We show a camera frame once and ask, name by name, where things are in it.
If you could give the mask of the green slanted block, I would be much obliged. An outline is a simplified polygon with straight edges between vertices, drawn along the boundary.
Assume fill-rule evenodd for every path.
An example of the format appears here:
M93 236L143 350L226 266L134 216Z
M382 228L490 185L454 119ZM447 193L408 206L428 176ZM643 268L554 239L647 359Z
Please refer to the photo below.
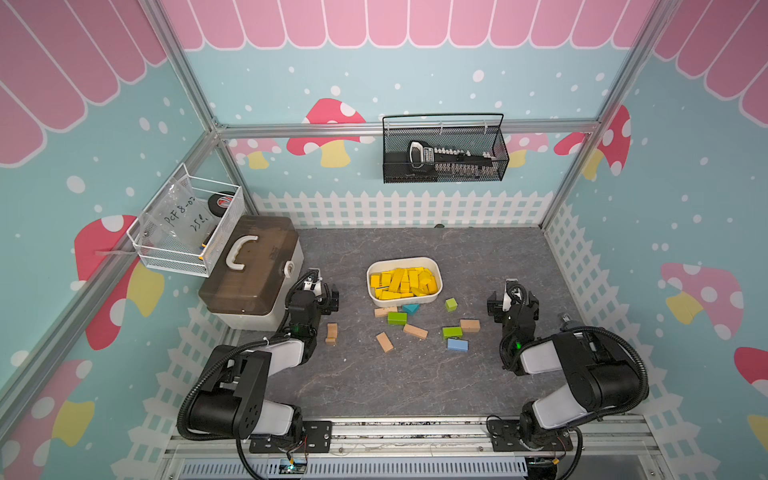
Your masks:
M461 339L463 337L463 329L461 327L444 327L442 329L442 338L448 339Z

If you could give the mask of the light blue block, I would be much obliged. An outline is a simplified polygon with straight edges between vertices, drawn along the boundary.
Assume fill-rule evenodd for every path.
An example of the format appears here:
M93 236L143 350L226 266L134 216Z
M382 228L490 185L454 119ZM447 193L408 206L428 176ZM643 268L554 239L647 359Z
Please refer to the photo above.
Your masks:
M449 338L446 340L446 348L451 351L468 352L469 342L458 338Z

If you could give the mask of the tan wooden block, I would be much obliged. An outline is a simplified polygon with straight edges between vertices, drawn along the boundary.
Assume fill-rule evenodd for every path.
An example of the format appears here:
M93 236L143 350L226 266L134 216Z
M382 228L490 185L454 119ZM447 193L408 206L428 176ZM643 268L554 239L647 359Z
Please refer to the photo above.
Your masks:
M385 353L389 353L394 349L394 345L385 332L379 333L376 336L376 340Z

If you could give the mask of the white oval plastic tub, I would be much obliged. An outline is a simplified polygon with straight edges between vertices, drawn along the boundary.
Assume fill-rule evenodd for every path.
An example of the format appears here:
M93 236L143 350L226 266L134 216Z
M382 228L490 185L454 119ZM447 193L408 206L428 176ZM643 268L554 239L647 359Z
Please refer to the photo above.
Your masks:
M397 269L405 271L402 277L403 281L409 278L406 273L407 270L427 271L434 278L433 281L429 282L429 285L434 286L434 288L421 288L421 291L424 292L423 296L412 295L410 297L400 296L399 298L392 299L383 298L381 294L377 294L377 291L384 288L383 275L387 272L394 273ZM377 307L382 308L433 302L442 292L444 285L438 264L429 257L410 257L375 262L366 271L366 283L370 298Z

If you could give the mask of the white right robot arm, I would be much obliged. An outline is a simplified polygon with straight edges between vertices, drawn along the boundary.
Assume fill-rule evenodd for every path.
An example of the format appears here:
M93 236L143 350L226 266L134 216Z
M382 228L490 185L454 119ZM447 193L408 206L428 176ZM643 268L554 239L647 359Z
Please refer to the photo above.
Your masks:
M502 367L518 377L560 372L565 384L524 404L516 419L491 416L487 429L496 451L539 451L570 447L569 434L606 416L627 413L648 396L648 369L620 335L562 317L559 332L536 335L540 303L516 279L493 293L488 315L502 326Z

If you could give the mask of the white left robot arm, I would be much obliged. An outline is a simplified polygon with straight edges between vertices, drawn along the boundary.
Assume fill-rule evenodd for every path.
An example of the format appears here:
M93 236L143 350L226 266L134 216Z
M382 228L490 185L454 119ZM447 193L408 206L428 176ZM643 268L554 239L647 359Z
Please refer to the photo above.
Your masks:
M191 441L263 438L290 451L304 441L298 406L266 399L270 377L306 364L318 344L320 323L339 309L339 292L316 268L286 294L283 318L269 338L214 348L182 401L177 431Z

